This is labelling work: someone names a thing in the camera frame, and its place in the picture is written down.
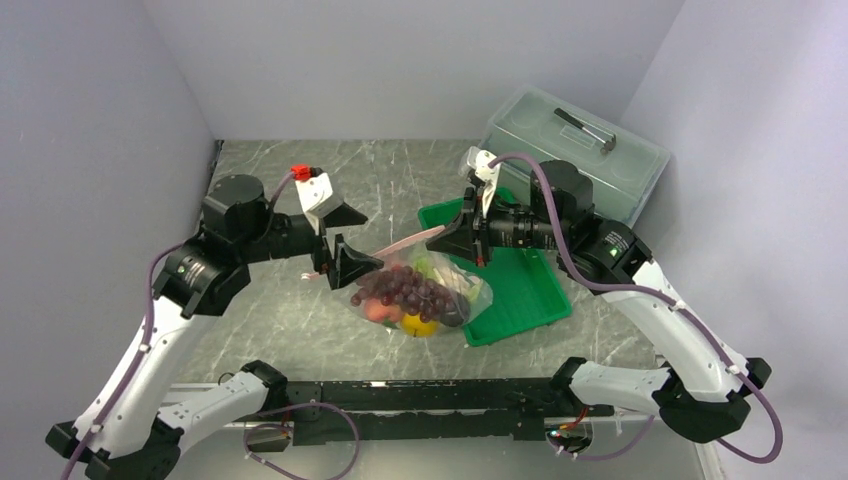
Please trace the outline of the clear zip top bag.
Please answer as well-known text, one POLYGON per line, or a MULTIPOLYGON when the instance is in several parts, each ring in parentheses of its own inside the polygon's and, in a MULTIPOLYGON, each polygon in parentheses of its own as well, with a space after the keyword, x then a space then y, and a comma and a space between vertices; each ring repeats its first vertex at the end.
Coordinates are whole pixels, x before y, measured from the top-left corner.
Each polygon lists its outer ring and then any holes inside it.
POLYGON ((333 292, 353 315, 412 337, 459 330, 493 303, 490 285, 425 243, 443 233, 437 226, 411 235, 373 256, 383 267, 333 292))

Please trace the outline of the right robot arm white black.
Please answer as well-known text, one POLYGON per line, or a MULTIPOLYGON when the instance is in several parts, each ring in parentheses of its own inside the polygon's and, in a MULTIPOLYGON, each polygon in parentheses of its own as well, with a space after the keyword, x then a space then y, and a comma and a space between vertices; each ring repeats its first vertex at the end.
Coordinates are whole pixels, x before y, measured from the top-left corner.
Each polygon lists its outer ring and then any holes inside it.
POLYGON ((464 162, 469 185, 460 210, 428 248, 479 267, 497 248, 553 251, 563 271, 623 313, 663 357, 649 370, 569 358, 551 380, 555 409, 638 411, 696 443, 737 432, 751 410, 748 397, 770 376, 768 363, 736 353, 703 324, 632 229, 596 212, 592 181, 574 165, 534 164, 527 205, 499 198, 500 169, 484 152, 464 162))

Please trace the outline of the purple grape bunch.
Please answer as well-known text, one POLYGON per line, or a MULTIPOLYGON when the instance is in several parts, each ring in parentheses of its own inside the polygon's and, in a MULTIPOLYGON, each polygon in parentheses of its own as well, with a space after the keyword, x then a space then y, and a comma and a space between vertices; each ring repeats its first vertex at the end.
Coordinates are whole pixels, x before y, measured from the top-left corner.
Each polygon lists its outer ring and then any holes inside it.
POLYGON ((459 296, 464 295, 426 279, 412 266, 395 265, 358 279, 348 295, 347 306, 365 318, 364 303, 376 298, 384 305, 397 305, 404 316, 419 315, 423 321, 442 324, 439 318, 445 304, 459 296))

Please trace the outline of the pink peach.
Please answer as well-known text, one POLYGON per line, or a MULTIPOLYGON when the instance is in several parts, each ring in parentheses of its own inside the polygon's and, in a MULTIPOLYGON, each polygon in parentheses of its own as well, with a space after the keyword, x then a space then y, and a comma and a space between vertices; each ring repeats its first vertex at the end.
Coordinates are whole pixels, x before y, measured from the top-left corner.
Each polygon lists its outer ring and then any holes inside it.
POLYGON ((363 311, 368 321, 377 324, 396 324, 404 317, 404 312, 397 305, 384 305, 376 298, 368 299, 363 311))

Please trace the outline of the yellow orange fruit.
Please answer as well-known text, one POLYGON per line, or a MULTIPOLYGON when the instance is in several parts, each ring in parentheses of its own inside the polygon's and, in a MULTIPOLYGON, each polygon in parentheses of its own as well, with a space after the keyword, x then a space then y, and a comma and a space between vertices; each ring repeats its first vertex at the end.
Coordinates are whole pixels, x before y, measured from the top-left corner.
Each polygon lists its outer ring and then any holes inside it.
POLYGON ((400 329, 416 338, 431 337, 440 330, 441 324, 434 320, 423 321, 419 315, 405 315, 399 322, 400 329))

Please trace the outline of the dark purple mangosteen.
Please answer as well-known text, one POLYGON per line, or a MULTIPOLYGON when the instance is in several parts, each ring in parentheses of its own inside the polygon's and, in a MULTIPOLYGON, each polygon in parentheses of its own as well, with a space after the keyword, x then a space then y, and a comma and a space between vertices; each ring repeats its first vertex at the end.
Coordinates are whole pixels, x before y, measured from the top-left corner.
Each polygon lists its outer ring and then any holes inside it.
POLYGON ((459 296, 445 304, 439 321, 446 327, 458 328, 471 320, 472 308, 465 296, 459 296))

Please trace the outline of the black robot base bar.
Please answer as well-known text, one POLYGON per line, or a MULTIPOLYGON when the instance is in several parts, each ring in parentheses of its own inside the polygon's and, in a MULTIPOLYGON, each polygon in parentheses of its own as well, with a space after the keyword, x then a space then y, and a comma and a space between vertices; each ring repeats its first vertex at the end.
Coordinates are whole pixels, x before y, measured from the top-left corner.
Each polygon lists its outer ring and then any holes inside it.
POLYGON ((583 407, 546 378, 294 381, 249 422, 293 430, 297 446, 329 442, 508 437, 542 441, 555 427, 609 417, 583 407))

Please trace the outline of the green plastic tray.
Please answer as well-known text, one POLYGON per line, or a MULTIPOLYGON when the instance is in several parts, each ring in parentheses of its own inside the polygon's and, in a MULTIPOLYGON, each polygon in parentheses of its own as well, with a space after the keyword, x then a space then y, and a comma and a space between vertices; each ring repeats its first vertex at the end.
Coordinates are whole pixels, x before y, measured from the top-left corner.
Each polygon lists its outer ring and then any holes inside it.
POLYGON ((573 313, 554 270, 538 250, 496 248, 484 267, 456 256, 450 260, 492 290, 491 305, 463 327, 472 347, 553 324, 573 313))

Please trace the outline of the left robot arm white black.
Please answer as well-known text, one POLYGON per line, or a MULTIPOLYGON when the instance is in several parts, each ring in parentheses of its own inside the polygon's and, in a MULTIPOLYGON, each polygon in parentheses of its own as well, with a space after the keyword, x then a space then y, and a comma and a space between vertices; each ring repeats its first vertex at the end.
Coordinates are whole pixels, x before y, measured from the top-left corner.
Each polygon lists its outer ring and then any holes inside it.
POLYGON ((324 171, 299 165, 282 179, 294 186, 298 215, 276 211, 277 194, 236 174, 213 184, 197 232, 158 254, 146 274, 146 311, 122 359, 89 407, 54 425, 46 444, 91 479, 163 479, 180 456, 222 426, 257 415, 272 420, 304 409, 287 377, 269 364, 245 364, 224 383, 164 405, 176 375, 232 300, 249 285, 251 265, 308 256, 332 289, 378 270, 379 259, 352 249, 329 229, 362 225, 324 171))

